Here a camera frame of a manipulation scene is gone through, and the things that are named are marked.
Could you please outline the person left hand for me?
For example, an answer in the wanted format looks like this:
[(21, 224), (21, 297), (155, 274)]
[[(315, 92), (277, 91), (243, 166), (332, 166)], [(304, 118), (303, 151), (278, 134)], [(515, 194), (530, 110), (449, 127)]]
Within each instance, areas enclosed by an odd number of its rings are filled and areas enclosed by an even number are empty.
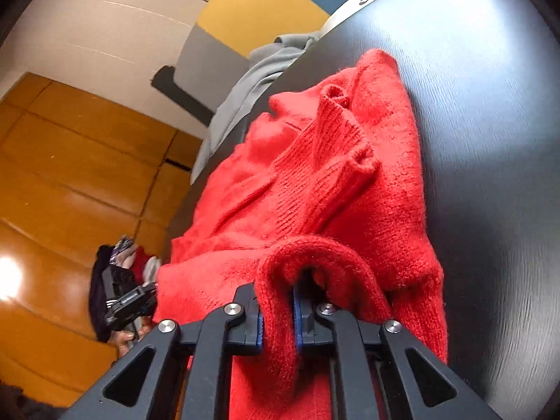
[(152, 328), (152, 319), (150, 317), (143, 317), (137, 332), (127, 330), (112, 332), (108, 343), (117, 349), (119, 357), (123, 357), (129, 352), (130, 345), (133, 344), (135, 340), (142, 340)]

